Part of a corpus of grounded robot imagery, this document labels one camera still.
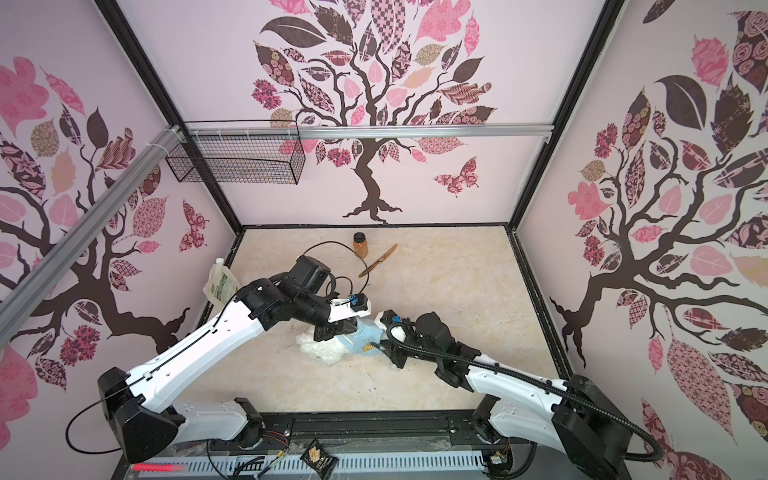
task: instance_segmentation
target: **black wire mesh basket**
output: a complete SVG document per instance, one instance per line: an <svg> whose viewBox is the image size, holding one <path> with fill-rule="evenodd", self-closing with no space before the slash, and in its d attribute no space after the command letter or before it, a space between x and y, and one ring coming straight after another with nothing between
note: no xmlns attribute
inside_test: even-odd
<svg viewBox="0 0 768 480"><path fill-rule="evenodd" d="M202 154L190 156L185 143L178 144L165 157L180 182L298 184L306 155L296 121L278 122L279 127L296 127L274 134L192 134L188 141ZM195 163L202 163L196 168Z"/></svg>

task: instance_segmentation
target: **pink wall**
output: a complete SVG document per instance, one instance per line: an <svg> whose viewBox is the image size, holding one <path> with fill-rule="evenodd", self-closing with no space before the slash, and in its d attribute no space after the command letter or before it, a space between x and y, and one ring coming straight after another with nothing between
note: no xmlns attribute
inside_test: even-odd
<svg viewBox="0 0 768 480"><path fill-rule="evenodd" d="M765 476L765 7L631 2L521 226L575 370L665 446L633 478Z"/></svg>
<svg viewBox="0 0 768 480"><path fill-rule="evenodd" d="M393 124L410 124L430 112L425 124L462 118L549 123L602 3L241 0L215 8L205 1L121 4L185 120L269 119L284 114L297 116L302 124L349 126L380 123L385 108L385 123ZM398 28L386 27L384 11L393 12L392 23ZM178 15L178 21L167 21ZM322 41L320 36L294 37L281 27L285 18L315 28ZM349 28L334 30L330 27L334 18ZM349 60L353 46L359 49L364 37L382 45L380 62L363 55ZM287 73L272 75L269 48L276 49L274 62ZM444 73L442 59L452 48L455 56L445 57L452 60L446 62ZM267 65L269 74L262 65ZM330 75L331 70L341 75L338 91L333 78L323 79L322 71ZM394 72L389 81L386 71ZM412 98L404 108L408 96ZM472 108L477 111L461 116ZM455 115L443 117L450 113ZM347 151L348 159L336 162L318 156L316 142L308 142L298 186L228 183L222 188L244 223L508 221L541 139L453 140L442 150L407 138L400 139L400 145L389 142L387 151L397 152L397 160L388 156L383 162L377 154L380 146L368 148L367 142L360 157L353 155L351 139L321 143L326 152L336 147L342 155ZM459 175L472 158L476 183L474 177L467 182ZM453 176L445 181L461 186L458 197L448 185L435 181L443 175ZM281 199L279 211L255 207L271 204L274 198ZM355 210L357 215L345 217Z"/></svg>
<svg viewBox="0 0 768 480"><path fill-rule="evenodd" d="M2 298L165 122L88 0L4 5L0 41ZM71 451L67 422L98 398L100 374L193 327L207 271L232 239L203 186L179 184L161 163L0 354L4 476L111 474L119 453ZM78 420L72 441L116 445L100 409Z"/></svg>

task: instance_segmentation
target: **plastic bottle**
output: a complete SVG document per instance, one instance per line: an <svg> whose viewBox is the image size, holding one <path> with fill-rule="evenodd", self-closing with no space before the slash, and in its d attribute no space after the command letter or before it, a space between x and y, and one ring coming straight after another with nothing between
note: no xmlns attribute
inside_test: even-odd
<svg viewBox="0 0 768 480"><path fill-rule="evenodd" d="M205 297L214 305L211 318L224 310L224 306L240 288L240 282L230 269L224 266L224 259L217 258L216 263L210 268L208 282L203 287Z"/></svg>
<svg viewBox="0 0 768 480"><path fill-rule="evenodd" d="M362 258L365 258L366 255L368 255L368 242L366 242L366 235L363 232L357 232L355 233L353 240L353 247L355 248L355 251Z"/></svg>

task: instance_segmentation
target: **black snack packet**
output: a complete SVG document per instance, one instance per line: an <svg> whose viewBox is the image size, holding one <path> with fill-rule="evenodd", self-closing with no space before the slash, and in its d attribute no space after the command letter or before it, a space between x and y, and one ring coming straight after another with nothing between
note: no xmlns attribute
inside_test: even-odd
<svg viewBox="0 0 768 480"><path fill-rule="evenodd" d="M310 447L304 451L301 455L301 459L304 463L312 467L312 469L320 475L322 480L327 480L331 475L331 471L336 467L336 463L339 459L328 455L323 447L314 439L310 444Z"/></svg>

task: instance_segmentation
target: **knife blade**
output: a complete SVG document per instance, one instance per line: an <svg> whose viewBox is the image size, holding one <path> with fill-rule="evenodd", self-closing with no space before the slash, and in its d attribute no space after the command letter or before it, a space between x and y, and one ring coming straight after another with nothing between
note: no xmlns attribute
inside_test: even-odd
<svg viewBox="0 0 768 480"><path fill-rule="evenodd" d="M397 248L397 243L395 243L394 245L392 245L392 248L390 248L390 249L389 249L389 250L387 250L387 251L386 251L386 252L385 252L385 253L384 253L382 256L380 256L380 257L379 257L379 259L378 259L377 261L375 261L375 262L371 263L371 264L368 266L368 268L366 268L365 270L363 270L363 271L362 271L362 273L361 273L360 275L358 275L357 277L358 277L358 278L363 278L363 277L366 275L366 273L371 273L371 270L373 270L373 269L376 267L376 265L380 264L381 262L383 262L384 260L386 260L386 259L387 259L387 257L389 257L390 255L392 255L392 252L394 252L394 251L395 251L395 248Z"/></svg>

